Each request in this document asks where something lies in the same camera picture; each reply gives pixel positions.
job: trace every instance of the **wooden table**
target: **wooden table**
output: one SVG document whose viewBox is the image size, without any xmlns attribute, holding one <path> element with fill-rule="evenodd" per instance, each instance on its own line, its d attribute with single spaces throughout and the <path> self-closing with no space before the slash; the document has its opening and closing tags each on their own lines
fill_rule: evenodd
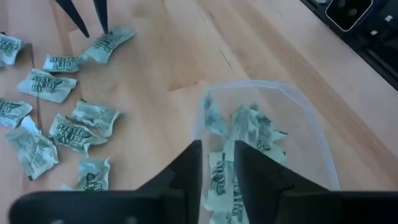
<svg viewBox="0 0 398 224">
<path fill-rule="evenodd" d="M 198 101 L 209 85 L 236 79 L 293 83 L 319 111 L 342 189 L 398 188 L 398 92 L 298 0 L 114 0 L 109 26 L 138 35 L 108 65 L 88 63 L 64 104 L 17 92 L 45 54 L 78 55 L 101 27 L 91 1 L 75 1 L 86 39 L 53 0 L 0 0 L 0 30 L 31 43 L 13 67 L 0 70 L 0 97 L 34 105 L 45 134 L 55 112 L 77 99 L 124 113 L 95 157 L 112 156 L 111 188 L 135 189 L 192 140 Z M 0 128 L 0 214 L 18 196 L 73 184 L 79 155 L 59 147 L 60 163 L 29 182 Z"/>
</svg>

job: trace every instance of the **wood grain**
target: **wood grain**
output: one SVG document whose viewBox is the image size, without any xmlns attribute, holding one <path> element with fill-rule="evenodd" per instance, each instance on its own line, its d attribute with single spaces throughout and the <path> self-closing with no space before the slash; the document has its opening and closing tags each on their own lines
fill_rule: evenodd
<svg viewBox="0 0 398 224">
<path fill-rule="evenodd" d="M 51 0 L 0 0 L 0 30 L 30 43 L 13 67 L 0 69 L 0 97 L 34 105 L 48 134 L 56 112 L 77 99 L 106 103 L 123 115 L 94 157 L 111 156 L 111 188 L 136 189 L 192 140 L 193 120 L 206 87 L 230 80 L 296 85 L 318 110 L 343 189 L 398 188 L 398 92 L 298 0 L 114 0 L 109 26 L 137 31 L 107 65 L 87 63 L 66 102 L 17 92 L 45 54 L 79 55 L 101 34 L 90 1 L 74 1 L 90 32 L 86 39 Z M 60 164 L 29 182 L 0 127 L 0 216 L 36 190 L 73 185 L 79 155 L 59 147 Z"/>
</svg>

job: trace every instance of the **clear plastic container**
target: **clear plastic container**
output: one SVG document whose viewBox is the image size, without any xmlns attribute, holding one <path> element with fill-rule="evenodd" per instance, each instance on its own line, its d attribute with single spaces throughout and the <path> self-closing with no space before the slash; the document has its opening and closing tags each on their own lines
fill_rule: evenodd
<svg viewBox="0 0 398 224">
<path fill-rule="evenodd" d="M 289 134 L 277 143 L 286 152 L 284 165 L 323 187 L 339 189 L 317 112 L 296 87 L 278 82 L 244 80 L 220 84 L 210 88 L 208 94 L 218 104 L 227 123 L 239 106 L 257 103 L 261 113 L 270 118 L 279 130 Z M 217 138 L 205 130 L 204 117 L 201 105 L 195 118 L 194 138 L 201 139 L 203 145 L 203 190 L 210 181 L 208 153 L 214 138 Z M 210 215 L 202 208 L 200 223 L 208 223 Z"/>
</svg>

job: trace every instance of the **black stove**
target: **black stove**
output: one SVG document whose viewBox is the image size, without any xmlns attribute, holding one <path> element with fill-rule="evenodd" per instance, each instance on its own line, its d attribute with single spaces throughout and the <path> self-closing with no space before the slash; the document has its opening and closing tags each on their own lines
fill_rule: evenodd
<svg viewBox="0 0 398 224">
<path fill-rule="evenodd" d="M 398 90 L 397 0 L 301 0 Z"/>
</svg>

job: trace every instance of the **stovetop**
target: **stovetop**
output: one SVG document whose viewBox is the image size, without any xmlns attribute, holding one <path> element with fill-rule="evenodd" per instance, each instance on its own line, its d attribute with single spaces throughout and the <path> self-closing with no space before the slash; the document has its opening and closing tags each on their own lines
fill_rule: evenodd
<svg viewBox="0 0 398 224">
<path fill-rule="evenodd" d="M 332 0 L 323 0 L 325 3 L 317 3 L 316 0 L 301 1 L 398 90 L 398 1 L 387 1 L 383 7 L 365 17 L 360 25 L 349 32 L 343 32 L 327 18 L 325 11 Z"/>
</svg>

